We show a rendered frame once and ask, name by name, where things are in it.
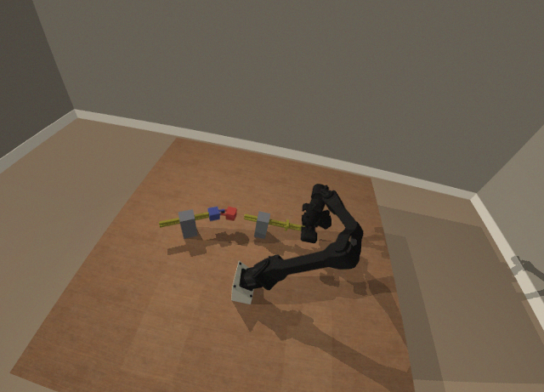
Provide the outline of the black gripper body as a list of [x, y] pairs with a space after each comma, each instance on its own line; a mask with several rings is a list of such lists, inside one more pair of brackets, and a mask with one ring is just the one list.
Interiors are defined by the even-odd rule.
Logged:
[[308, 212], [308, 203], [303, 204], [303, 212], [306, 210], [306, 213], [303, 215], [303, 223], [305, 224], [305, 230], [301, 233], [301, 240], [310, 242], [310, 243], [316, 243], [317, 241], [317, 232], [315, 231], [315, 223], [317, 220], [320, 220], [320, 216], [315, 217], [309, 214]]

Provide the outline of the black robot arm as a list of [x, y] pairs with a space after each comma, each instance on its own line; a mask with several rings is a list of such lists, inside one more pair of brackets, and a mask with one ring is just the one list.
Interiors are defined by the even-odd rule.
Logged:
[[[309, 214], [315, 217], [320, 216], [320, 220], [317, 220], [314, 227], [320, 226], [326, 230], [332, 226], [330, 212], [341, 219], [345, 229], [338, 234], [336, 241], [317, 253], [286, 260], [280, 255], [269, 256], [252, 268], [241, 269], [240, 287], [249, 291], [260, 287], [270, 290], [278, 281], [285, 280], [289, 274], [325, 267], [337, 270], [356, 267], [360, 261], [363, 229], [344, 208], [336, 191], [329, 190], [327, 185], [314, 185], [311, 199], [308, 207]], [[330, 212], [328, 210], [322, 212], [325, 205]]]

